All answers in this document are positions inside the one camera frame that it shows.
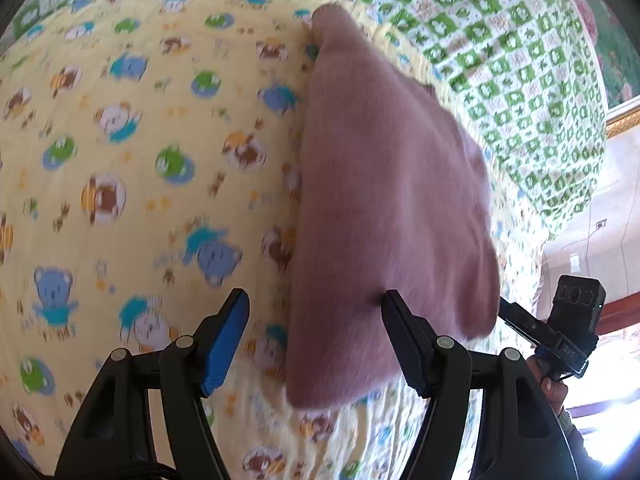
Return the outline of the person's right hand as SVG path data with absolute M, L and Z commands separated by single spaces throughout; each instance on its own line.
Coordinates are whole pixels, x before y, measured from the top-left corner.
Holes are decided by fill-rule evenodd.
M 567 397 L 568 388 L 564 382 L 555 382 L 547 377 L 538 365 L 536 356 L 530 356 L 526 360 L 530 371 L 533 373 L 538 385 L 544 394 L 544 397 L 549 402 L 552 411 L 556 416 L 560 416 L 563 413 L 564 401 Z

